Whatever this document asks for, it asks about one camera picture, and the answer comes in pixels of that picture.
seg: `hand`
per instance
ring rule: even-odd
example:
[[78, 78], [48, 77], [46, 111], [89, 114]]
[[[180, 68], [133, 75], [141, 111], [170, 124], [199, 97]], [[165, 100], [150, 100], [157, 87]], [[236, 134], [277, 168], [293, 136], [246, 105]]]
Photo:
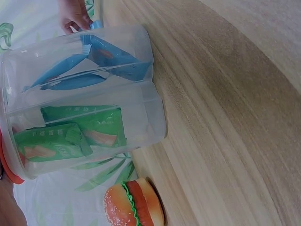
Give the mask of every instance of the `hand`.
[[90, 19], [84, 0], [58, 0], [60, 23], [66, 34], [73, 33], [71, 27], [75, 30], [80, 28], [83, 31], [90, 29], [92, 20]]
[[27, 226], [26, 218], [15, 201], [13, 188], [13, 183], [4, 173], [2, 180], [0, 180], [1, 226]]

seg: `toy burger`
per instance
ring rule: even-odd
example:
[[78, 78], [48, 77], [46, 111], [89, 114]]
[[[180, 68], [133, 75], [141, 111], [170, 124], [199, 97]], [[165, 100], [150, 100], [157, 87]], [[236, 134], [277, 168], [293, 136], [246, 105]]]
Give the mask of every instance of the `toy burger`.
[[144, 178], [109, 188], [104, 196], [104, 207], [112, 226], [164, 225], [159, 198]]

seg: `orange rim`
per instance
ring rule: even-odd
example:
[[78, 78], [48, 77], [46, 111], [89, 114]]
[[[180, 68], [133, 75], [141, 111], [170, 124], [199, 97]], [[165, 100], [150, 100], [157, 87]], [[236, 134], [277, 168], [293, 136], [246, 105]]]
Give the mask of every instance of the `orange rim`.
[[24, 180], [22, 180], [20, 177], [18, 177], [16, 174], [14, 174], [10, 168], [8, 167], [7, 162], [5, 161], [4, 158], [4, 153], [3, 153], [3, 149], [2, 149], [2, 133], [0, 130], [0, 160], [2, 163], [2, 166], [4, 168], [4, 171], [6, 173], [6, 175], [8, 176], [8, 178], [15, 184], [20, 185], [24, 182]]

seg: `green snack package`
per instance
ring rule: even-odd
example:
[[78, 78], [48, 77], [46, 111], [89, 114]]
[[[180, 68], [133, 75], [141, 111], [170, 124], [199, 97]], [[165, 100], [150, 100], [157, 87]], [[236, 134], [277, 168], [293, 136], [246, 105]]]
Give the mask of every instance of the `green snack package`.
[[127, 144], [121, 109], [116, 108], [116, 106], [50, 106], [42, 108], [41, 112], [45, 122], [66, 119], [63, 122], [56, 122], [55, 124], [78, 124], [89, 145], [120, 147]]
[[93, 152], [74, 123], [28, 129], [14, 137], [18, 151], [31, 162], [79, 158]]

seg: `clear plastic container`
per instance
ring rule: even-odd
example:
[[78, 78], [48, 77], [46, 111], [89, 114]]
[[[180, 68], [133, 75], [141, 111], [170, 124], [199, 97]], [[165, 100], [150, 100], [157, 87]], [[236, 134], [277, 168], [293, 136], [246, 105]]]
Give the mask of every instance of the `clear plastic container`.
[[0, 155], [20, 183], [162, 140], [142, 26], [79, 32], [1, 55]]

